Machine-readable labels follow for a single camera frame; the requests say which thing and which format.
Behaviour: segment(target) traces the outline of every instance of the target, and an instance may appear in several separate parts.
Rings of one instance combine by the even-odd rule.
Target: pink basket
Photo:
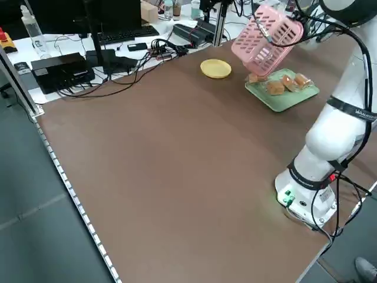
[[[261,5],[256,18],[269,31],[276,44],[286,45],[301,39],[302,24],[293,22],[270,6]],[[254,19],[251,19],[241,34],[234,40],[232,51],[252,73],[260,76],[270,74],[292,47],[275,47],[268,43]]]

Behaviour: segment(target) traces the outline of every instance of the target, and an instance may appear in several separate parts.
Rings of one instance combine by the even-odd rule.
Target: bread
[[[269,81],[267,83],[267,91],[272,96],[278,96],[284,93],[285,88],[282,82],[280,81]]]
[[[297,84],[297,82],[288,77],[287,75],[284,75],[282,77],[281,82],[286,88],[288,88],[289,91],[293,93],[299,90],[299,85]]]
[[[268,80],[268,76],[260,77],[255,74],[249,74],[246,78],[246,81],[250,84],[260,83],[261,81],[267,81],[267,80]]]
[[[303,74],[296,74],[295,82],[299,85],[299,88],[301,90],[312,84],[312,81],[305,77]]]

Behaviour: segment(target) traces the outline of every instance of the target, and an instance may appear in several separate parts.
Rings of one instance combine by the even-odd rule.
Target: sneaker
[[[377,268],[364,258],[356,258],[355,266],[358,274],[367,283],[377,282]]]

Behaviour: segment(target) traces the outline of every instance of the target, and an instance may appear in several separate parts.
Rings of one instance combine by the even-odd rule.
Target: robotic arm
[[[320,0],[320,7],[352,28],[369,50],[377,74],[377,1]],[[304,148],[275,180],[278,201],[284,206],[289,202],[289,210],[312,226],[323,226],[336,212],[335,194],[329,187],[335,179],[332,173],[344,171],[342,162],[377,126],[377,103],[367,110],[371,101],[365,97],[365,61],[356,47],[335,92],[307,133]]]

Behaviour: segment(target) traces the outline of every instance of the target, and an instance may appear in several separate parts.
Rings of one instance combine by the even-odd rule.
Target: table surface
[[[246,14],[248,12],[250,12],[249,10],[250,10],[249,7],[245,7]],[[175,20],[191,19],[190,15],[191,15],[191,5],[190,4],[183,5],[182,9],[181,9],[181,16],[175,17],[174,19]],[[211,17],[213,17],[213,18],[211,18],[210,22],[212,24],[215,24],[216,19],[217,19],[217,13],[211,12]],[[233,38],[236,38],[240,34],[240,31],[244,27],[243,24],[245,24],[247,22],[248,22],[247,18],[245,18],[245,17],[239,18],[234,12],[228,11],[227,18],[226,18],[227,24],[225,24],[225,29],[229,33],[230,37],[233,39]],[[132,43],[136,43],[136,42],[146,42],[150,46],[150,43],[153,39],[156,39],[156,38],[167,39],[172,28],[173,28],[172,22],[164,21],[162,19],[159,19],[155,24],[153,24],[153,26],[160,33],[160,36],[158,36],[158,37],[136,38],[135,41],[127,41],[122,46],[121,46],[121,43],[108,44],[108,45],[106,45],[106,48],[107,49],[114,49],[116,51],[116,48],[121,46],[121,49],[119,51],[115,52],[115,54],[117,56],[119,56],[119,57],[125,56],[125,57],[128,57],[128,58],[134,58],[134,59],[142,59],[142,57],[145,55],[146,51],[129,52],[127,45],[132,44]],[[46,37],[48,39],[54,38],[53,35],[46,35]],[[61,53],[63,55],[74,53],[74,52],[79,52],[81,55],[85,56],[85,51],[94,50],[94,45],[93,45],[91,38],[85,38],[85,39],[82,40],[82,42],[80,41],[80,38],[78,37],[78,35],[72,35],[72,36],[69,36],[69,38],[72,39],[72,40],[61,40],[61,41],[57,41],[56,43],[53,42],[53,41],[48,42],[47,45],[48,45],[48,48],[50,50],[51,56],[56,57],[56,56],[61,55],[58,48],[60,48]],[[178,37],[175,34],[173,34],[170,37],[170,41],[174,44],[177,44],[177,45],[184,45],[184,44],[189,43],[188,41]],[[14,43],[15,43],[17,49],[18,49],[18,52],[8,54],[8,58],[11,61],[12,64],[15,64],[15,63],[18,63],[18,62],[27,62],[29,64],[29,66],[31,67],[30,62],[39,59],[38,54],[32,48],[30,38],[15,40]],[[199,49],[196,49],[196,50],[190,50],[190,52],[196,52],[196,51],[201,50],[203,48],[206,48],[208,46],[210,46],[210,44],[207,44],[207,45],[205,45],[205,46],[203,46]],[[154,65],[157,65],[158,63],[159,63],[159,61],[152,59],[145,65],[145,67],[152,67]],[[104,78],[105,75],[103,73],[101,73],[101,71],[102,71],[101,67],[94,69],[94,72],[96,73],[96,78],[91,81],[92,83],[102,82],[102,79],[100,77]],[[118,77],[121,77],[123,75],[127,75],[127,73],[122,73]],[[52,100],[56,100],[58,98],[61,98],[61,95],[59,95],[58,93],[51,93],[51,94],[45,95],[45,94],[43,94],[43,92],[41,91],[40,88],[35,88],[33,90],[29,90],[29,93],[30,93],[31,97],[33,98],[33,100],[36,103],[39,103],[39,104],[44,104],[48,101],[52,101]]]
[[[47,103],[38,117],[123,282],[294,282],[326,238],[286,217],[273,181],[344,70],[352,43],[295,48],[281,67],[321,93],[283,113],[244,88],[247,70],[230,44],[162,65],[116,96]],[[227,61],[223,80],[208,58]],[[93,95],[119,89],[107,83]],[[377,179],[371,146],[349,174]],[[342,192],[343,220],[354,196]]]

